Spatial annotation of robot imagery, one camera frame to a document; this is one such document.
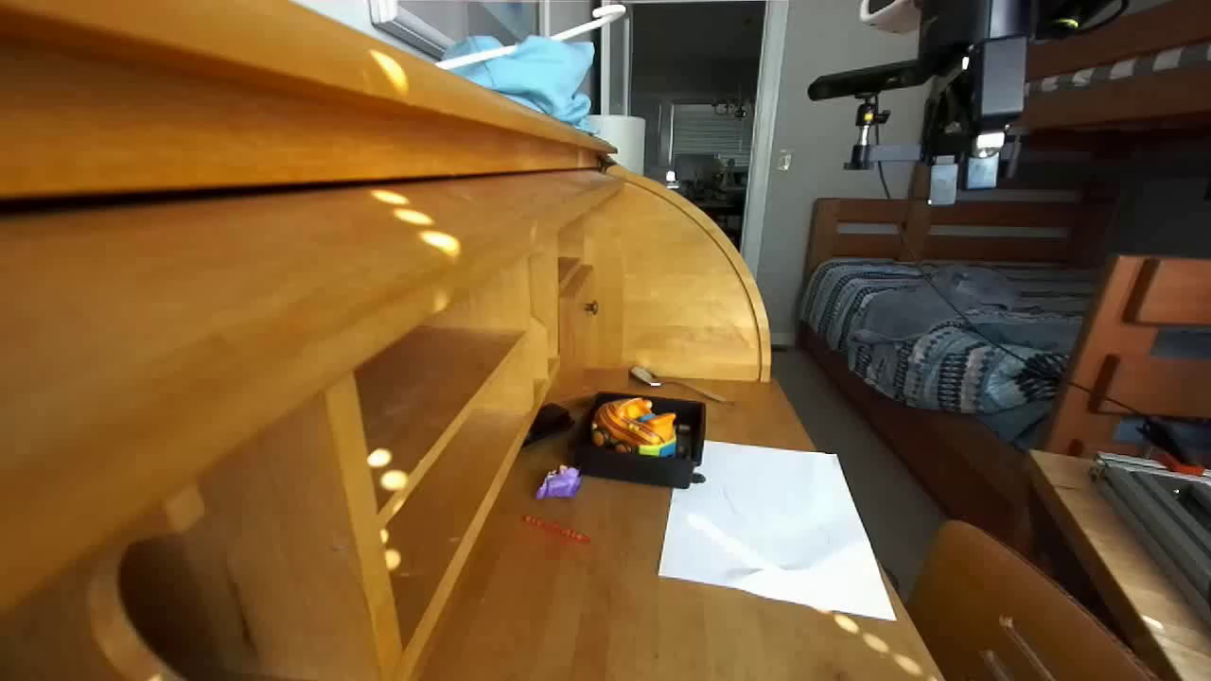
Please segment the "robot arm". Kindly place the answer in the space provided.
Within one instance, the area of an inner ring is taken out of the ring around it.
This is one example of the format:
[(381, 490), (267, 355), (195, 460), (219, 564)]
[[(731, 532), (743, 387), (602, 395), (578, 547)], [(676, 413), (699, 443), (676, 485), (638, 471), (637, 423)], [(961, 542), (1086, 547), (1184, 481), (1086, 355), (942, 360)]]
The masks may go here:
[(1027, 114), (1028, 0), (922, 0), (921, 56), (928, 200), (1000, 185), (1011, 129)]

